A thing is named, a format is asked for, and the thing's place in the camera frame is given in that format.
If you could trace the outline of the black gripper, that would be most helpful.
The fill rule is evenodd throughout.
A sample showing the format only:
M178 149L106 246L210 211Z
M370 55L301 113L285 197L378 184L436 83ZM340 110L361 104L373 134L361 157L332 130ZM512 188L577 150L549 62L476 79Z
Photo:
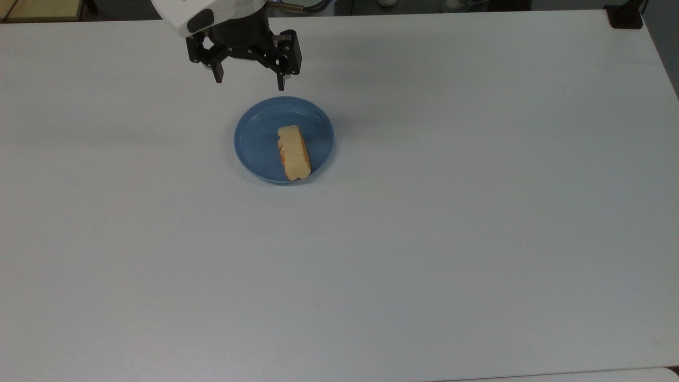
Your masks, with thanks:
M213 43L209 49L204 46L203 34L188 36L185 43L189 60L208 68L218 84L223 82L222 61L227 57L252 59L252 54L264 55L265 67L276 73L279 91L284 91L286 80L301 71L297 32L285 30L274 36L266 11L216 23L209 29L209 38Z

